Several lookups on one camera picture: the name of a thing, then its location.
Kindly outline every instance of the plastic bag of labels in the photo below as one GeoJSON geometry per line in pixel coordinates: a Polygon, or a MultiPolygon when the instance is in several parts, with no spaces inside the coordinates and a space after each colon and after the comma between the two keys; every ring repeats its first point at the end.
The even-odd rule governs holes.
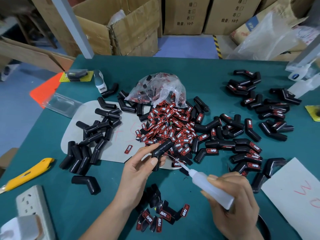
{"type": "Polygon", "coordinates": [[[186,89],[180,79],[174,74],[159,72],[138,81],[125,100],[142,104],[151,103],[155,107],[167,98],[173,99],[176,107],[187,107],[186,89]]]}
{"type": "Polygon", "coordinates": [[[296,33],[285,19],[271,11],[227,59],[271,60],[298,45],[296,33]]]}

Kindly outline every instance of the electrical socket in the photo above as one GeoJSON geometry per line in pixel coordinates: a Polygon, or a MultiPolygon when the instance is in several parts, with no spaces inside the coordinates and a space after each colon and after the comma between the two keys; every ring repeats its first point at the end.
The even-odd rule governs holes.
{"type": "Polygon", "coordinates": [[[56,239],[42,186],[34,185],[20,194],[16,198],[16,204],[18,216],[28,216],[32,214],[39,216],[43,234],[37,240],[56,239]]]}

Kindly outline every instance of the white paper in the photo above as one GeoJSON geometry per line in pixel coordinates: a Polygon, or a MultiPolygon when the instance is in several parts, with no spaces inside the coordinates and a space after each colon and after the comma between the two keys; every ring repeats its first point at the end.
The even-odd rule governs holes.
{"type": "MultiPolygon", "coordinates": [[[[119,108],[119,104],[116,102],[106,101],[106,103],[116,104],[119,108]]],[[[75,141],[79,143],[83,139],[83,129],[76,126],[77,121],[82,121],[87,125],[92,125],[95,120],[101,121],[103,116],[96,114],[94,111],[96,108],[101,109],[97,100],[89,101],[81,105],[77,112],[72,117],[66,131],[61,140],[61,150],[67,154],[68,142],[75,141]]],[[[143,113],[147,113],[150,110],[150,106],[143,106],[143,113]]],[[[116,127],[111,135],[111,140],[105,145],[101,160],[112,161],[118,163],[124,163],[129,157],[132,157],[139,148],[144,147],[145,144],[137,141],[136,130],[141,129],[139,117],[133,113],[122,112],[120,114],[121,125],[116,127]],[[129,154],[125,154],[125,151],[129,145],[132,145],[132,149],[129,154]]],[[[91,151],[93,151],[96,143],[91,143],[91,151]]],[[[172,167],[172,160],[167,159],[162,169],[180,169],[179,167],[172,167]]]]}
{"type": "Polygon", "coordinates": [[[320,239],[320,182],[297,158],[261,189],[303,240],[320,239]]]}

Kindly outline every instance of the green work surface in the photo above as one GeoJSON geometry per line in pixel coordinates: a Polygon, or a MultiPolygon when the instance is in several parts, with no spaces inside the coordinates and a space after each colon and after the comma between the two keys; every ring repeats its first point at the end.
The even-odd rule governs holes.
{"type": "MultiPolygon", "coordinates": [[[[138,80],[146,75],[157,72],[173,73],[185,86],[188,101],[194,104],[192,99],[199,96],[210,106],[210,112],[204,117],[204,125],[221,113],[226,113],[231,117],[234,114],[241,114],[242,121],[245,118],[252,118],[254,130],[262,137],[257,145],[263,150],[261,153],[263,158],[292,159],[297,157],[312,174],[320,178],[318,159],[320,123],[314,122],[304,108],[305,105],[320,104],[319,89],[304,95],[301,105],[291,107],[290,112],[286,114],[286,121],[289,125],[294,125],[295,130],[287,134],[286,142],[279,142],[266,137],[258,127],[261,121],[257,114],[240,106],[242,97],[230,95],[225,88],[227,81],[231,78],[244,79],[232,75],[235,69],[260,71],[262,82],[257,85],[256,93],[262,93],[264,98],[276,98],[268,94],[270,88],[289,88],[293,84],[287,78],[289,73],[285,71],[286,64],[286,62],[265,61],[95,55],[91,60],[79,56],[72,65],[72,69],[99,69],[108,87],[117,82],[119,89],[127,92],[130,92],[138,80]]],[[[99,97],[93,80],[91,82],[62,83],[57,92],[82,103],[99,97]]],[[[108,100],[116,102],[116,96],[114,94],[108,100]]],[[[71,184],[74,174],[58,167],[66,156],[61,151],[60,143],[69,122],[69,118],[49,109],[44,109],[40,115],[10,167],[1,178],[0,185],[4,185],[8,180],[31,168],[43,158],[53,157],[56,159],[56,164],[42,176],[0,195],[0,226],[17,216],[15,198],[36,184],[43,186],[54,229],[57,238],[61,240],[78,239],[114,198],[124,166],[122,163],[102,161],[101,165],[90,168],[87,175],[96,177],[101,187],[101,193],[98,195],[90,195],[86,185],[71,184]]],[[[194,163],[190,167],[206,174],[220,176],[227,173],[227,162],[230,155],[232,155],[231,152],[220,150],[219,156],[207,156],[201,164],[194,163]]],[[[248,179],[252,180],[253,176],[254,173],[250,173],[248,179]]],[[[141,233],[135,230],[138,215],[134,211],[120,239],[223,239],[222,234],[213,223],[206,198],[200,194],[200,189],[192,184],[190,177],[185,177],[178,170],[160,169],[151,174],[147,186],[153,183],[158,185],[162,200],[167,200],[169,206],[174,210],[178,211],[184,204],[189,204],[190,211],[187,217],[180,219],[173,226],[164,222],[160,234],[152,233],[149,229],[141,233]]],[[[262,191],[256,194],[255,198],[260,206],[260,214],[270,229],[272,239],[299,239],[298,234],[262,191]]],[[[155,215],[153,209],[150,212],[151,215],[155,215]]]]}

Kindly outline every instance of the blue floor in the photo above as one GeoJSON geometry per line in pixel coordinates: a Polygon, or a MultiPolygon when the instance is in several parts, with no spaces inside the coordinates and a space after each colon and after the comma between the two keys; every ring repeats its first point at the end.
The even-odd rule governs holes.
{"type": "MultiPolygon", "coordinates": [[[[65,54],[58,49],[41,47],[65,54]]],[[[158,39],[159,51],[156,57],[218,59],[212,36],[164,36],[158,39]]],[[[54,72],[22,63],[5,82],[0,82],[0,156],[10,148],[20,147],[42,108],[29,93],[54,72]]]]}

